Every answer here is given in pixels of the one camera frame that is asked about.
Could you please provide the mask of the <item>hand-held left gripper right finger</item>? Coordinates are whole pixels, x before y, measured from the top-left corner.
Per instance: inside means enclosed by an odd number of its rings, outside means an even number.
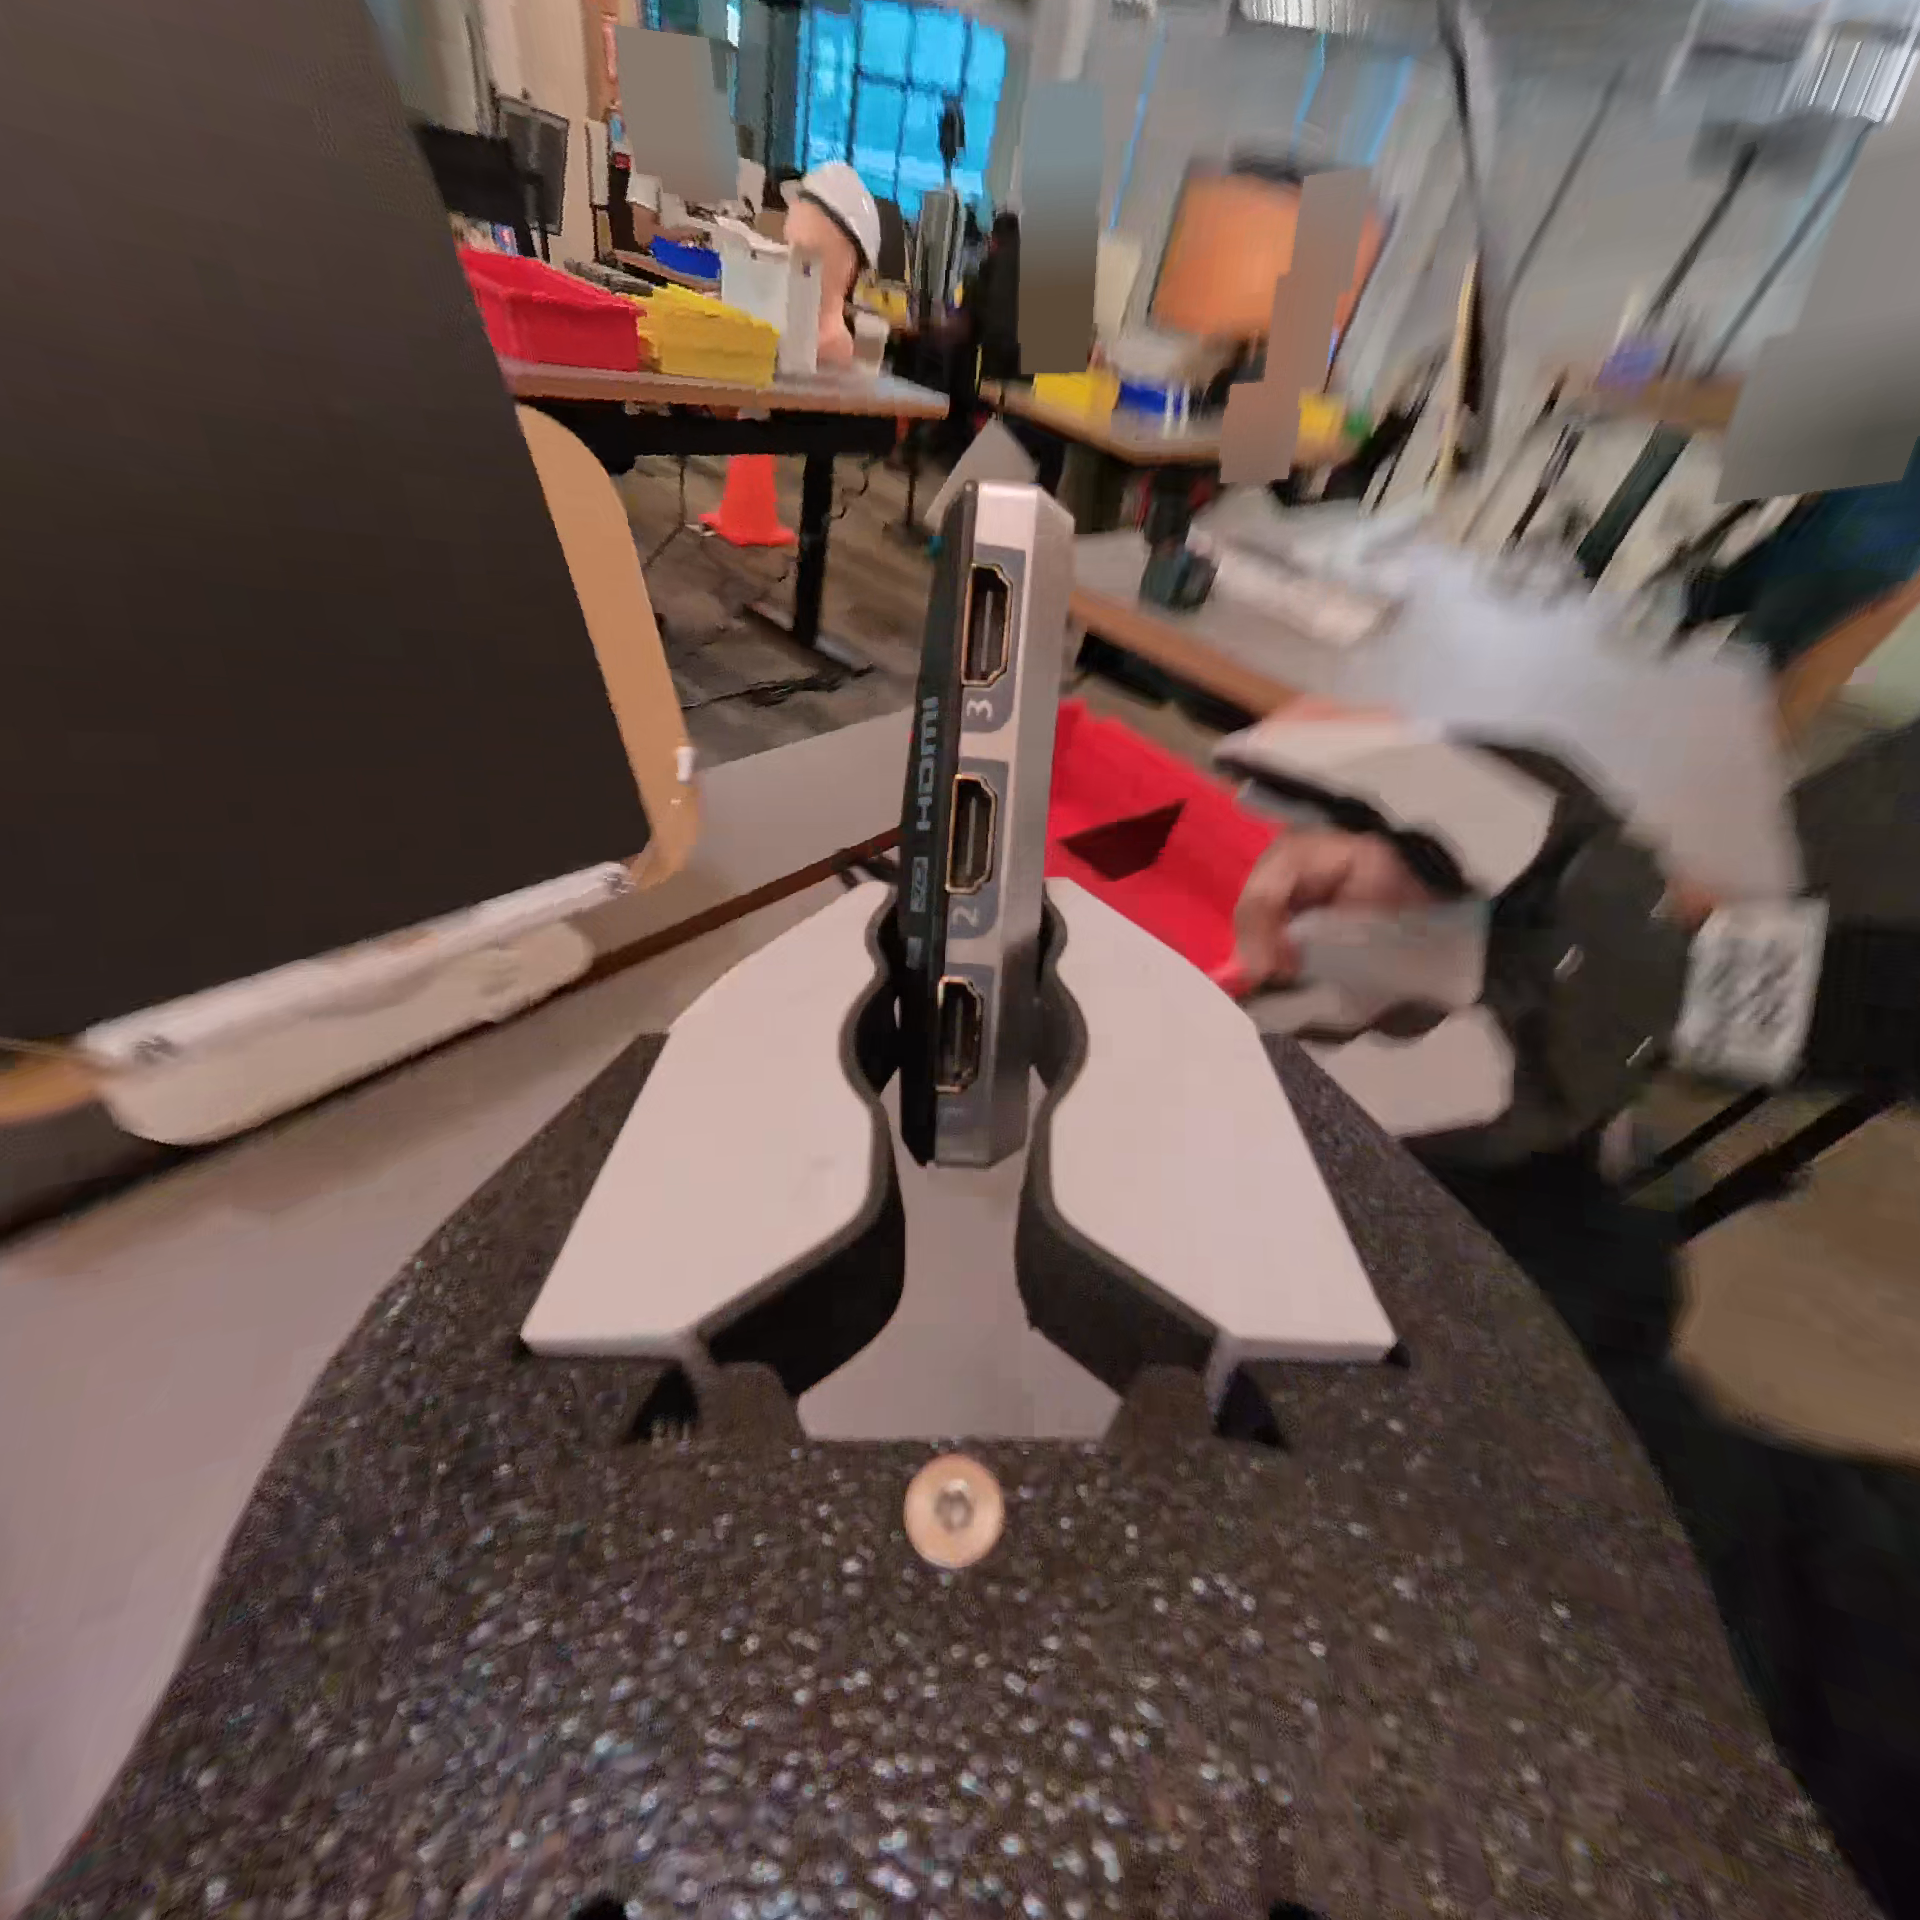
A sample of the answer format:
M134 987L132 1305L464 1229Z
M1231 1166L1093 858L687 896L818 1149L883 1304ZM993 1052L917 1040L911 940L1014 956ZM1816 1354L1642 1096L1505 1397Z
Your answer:
M1257 1024L1065 878L1039 1052L1020 1297L1043 1339L1117 1397L1171 1369L1208 1403L1259 1361L1397 1351Z

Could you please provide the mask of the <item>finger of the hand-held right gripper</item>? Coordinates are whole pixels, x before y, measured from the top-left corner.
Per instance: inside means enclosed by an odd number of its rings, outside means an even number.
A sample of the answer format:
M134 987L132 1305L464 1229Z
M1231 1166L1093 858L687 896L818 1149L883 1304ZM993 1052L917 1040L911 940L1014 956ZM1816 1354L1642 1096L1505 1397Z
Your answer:
M1220 738L1210 763L1431 849L1473 898L1520 881L1557 812L1557 795L1505 757L1394 714L1271 714Z
M1286 1036L1428 1040L1451 1022L1493 1032L1482 1002L1490 934L1490 900L1301 913L1291 926L1301 974L1286 996Z

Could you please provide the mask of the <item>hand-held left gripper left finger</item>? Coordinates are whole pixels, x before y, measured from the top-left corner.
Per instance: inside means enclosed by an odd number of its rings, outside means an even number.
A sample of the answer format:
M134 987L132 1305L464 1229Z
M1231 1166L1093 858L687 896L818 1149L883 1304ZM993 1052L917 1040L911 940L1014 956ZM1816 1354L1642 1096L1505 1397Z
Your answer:
M533 1354L757 1364L801 1397L877 1339L905 1293L888 919L859 881L677 1019L521 1321Z

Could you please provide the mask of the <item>silver port switch box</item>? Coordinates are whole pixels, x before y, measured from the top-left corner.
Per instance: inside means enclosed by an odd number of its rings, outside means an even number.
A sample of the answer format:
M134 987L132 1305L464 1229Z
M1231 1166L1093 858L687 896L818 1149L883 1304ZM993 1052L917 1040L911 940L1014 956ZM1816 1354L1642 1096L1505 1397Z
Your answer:
M897 824L897 1117L920 1166L995 1166L1025 1140L1070 584L1059 500L957 489Z

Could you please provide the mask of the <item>grey table with wooden edge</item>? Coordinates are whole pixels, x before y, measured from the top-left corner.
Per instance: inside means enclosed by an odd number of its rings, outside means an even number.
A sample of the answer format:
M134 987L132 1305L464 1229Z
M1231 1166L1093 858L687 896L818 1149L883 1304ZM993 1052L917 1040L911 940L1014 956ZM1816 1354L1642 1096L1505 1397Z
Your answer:
M1075 539L1070 614L1170 681L1248 714L1320 702L1406 714L1442 580L1469 559L1424 511L1276 506L1229 494L1190 550L1219 565L1208 596L1170 611L1144 588L1139 531Z

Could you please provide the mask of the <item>red plastic bin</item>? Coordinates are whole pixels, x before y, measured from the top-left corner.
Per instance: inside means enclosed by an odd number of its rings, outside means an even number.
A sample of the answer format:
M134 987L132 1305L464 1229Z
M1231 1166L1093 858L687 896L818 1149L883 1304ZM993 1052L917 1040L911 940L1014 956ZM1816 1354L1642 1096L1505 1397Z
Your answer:
M637 305L539 258L460 246L477 314L507 363L639 371Z
M1081 886L1237 999L1252 977L1237 962L1235 912L1280 837L1276 819L1178 753L1060 702L1044 876Z

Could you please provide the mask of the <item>wooden top office table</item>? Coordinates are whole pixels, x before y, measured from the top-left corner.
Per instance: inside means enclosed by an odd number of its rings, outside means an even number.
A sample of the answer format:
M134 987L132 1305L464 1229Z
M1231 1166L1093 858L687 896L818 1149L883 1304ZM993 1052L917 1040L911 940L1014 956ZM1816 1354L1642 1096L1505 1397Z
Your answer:
M867 659L823 632L835 461L877 461L905 421L945 421L946 394L877 371L815 371L740 387L667 371L609 371L507 356L507 388L554 414L607 467L637 461L785 456L804 461L789 618L757 608L794 647L830 659L830 677L864 677Z
M983 403L1007 421L1020 421L1065 444L1059 500L1079 537L1107 537L1129 523L1125 500L1161 474L1196 482L1201 497L1219 487L1220 414L1157 421L1144 412L1053 403L1033 387L983 381Z

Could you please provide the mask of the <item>grey foam board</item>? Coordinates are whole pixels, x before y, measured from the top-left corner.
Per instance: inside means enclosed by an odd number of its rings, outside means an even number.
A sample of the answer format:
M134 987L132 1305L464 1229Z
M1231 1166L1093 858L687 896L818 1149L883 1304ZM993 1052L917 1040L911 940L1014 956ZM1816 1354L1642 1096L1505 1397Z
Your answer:
M999 414L988 414L986 425L975 428L973 442L946 478L939 481L933 500L954 500L954 494L967 482L1036 482L1039 461L1027 449L1010 432Z

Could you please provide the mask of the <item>orange display screen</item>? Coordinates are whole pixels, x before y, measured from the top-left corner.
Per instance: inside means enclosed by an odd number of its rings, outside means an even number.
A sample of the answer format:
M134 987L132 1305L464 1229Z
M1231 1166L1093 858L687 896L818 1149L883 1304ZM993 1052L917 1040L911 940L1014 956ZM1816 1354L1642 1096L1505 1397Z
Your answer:
M1206 342L1264 340L1317 166L1191 166L1171 205L1145 322Z

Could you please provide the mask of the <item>orange traffic cone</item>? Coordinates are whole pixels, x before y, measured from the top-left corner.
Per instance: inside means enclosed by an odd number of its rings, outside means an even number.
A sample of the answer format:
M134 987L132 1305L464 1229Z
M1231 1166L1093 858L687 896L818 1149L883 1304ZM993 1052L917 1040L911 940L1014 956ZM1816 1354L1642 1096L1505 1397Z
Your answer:
M801 537L780 518L778 456L732 454L718 504L700 526L733 550L798 550Z

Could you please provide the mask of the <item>black display board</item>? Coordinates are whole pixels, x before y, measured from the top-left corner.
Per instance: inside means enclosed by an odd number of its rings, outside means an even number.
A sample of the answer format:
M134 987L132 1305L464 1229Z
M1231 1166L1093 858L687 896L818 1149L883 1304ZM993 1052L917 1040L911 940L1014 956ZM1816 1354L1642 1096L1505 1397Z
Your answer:
M518 1019L695 834L364 2L3 2L3 1158Z

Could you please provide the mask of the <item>stack of yellow bins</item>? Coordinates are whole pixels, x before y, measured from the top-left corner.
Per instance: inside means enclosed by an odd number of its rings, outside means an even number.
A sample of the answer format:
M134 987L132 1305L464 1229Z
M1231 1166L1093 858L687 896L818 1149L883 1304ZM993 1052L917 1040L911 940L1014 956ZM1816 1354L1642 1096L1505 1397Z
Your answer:
M627 305L637 314L639 356L651 371L748 388L778 380L780 333L773 322L680 284L652 284Z

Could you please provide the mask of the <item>white plastic container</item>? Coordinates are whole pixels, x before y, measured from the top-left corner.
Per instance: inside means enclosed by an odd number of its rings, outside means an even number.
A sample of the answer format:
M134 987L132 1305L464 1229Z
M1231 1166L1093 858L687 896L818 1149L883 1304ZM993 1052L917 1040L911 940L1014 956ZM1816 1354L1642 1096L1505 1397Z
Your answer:
M778 380L815 376L823 265L809 253L729 219L711 224L711 241L720 302L766 322L778 335Z

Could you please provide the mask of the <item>white hard hat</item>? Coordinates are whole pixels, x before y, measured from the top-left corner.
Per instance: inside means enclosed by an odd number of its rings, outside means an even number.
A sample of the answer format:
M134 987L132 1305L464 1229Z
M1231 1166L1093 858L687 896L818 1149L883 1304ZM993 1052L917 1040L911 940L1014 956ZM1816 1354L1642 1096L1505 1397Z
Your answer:
M801 178L798 192L853 241L861 272L874 275L883 258L883 215L859 171L850 160L823 160Z

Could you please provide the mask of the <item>black computer monitor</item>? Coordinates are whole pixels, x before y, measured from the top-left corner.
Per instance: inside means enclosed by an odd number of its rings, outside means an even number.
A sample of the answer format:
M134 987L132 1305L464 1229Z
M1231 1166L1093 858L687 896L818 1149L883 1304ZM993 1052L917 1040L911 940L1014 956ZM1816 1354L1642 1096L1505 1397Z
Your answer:
M539 178L527 174L509 136L429 122L416 122L411 134L448 215L509 230L521 258L548 258Z
M507 142L530 222L543 241L551 241L566 224L566 160L569 119L533 104L530 97L497 94L497 134Z

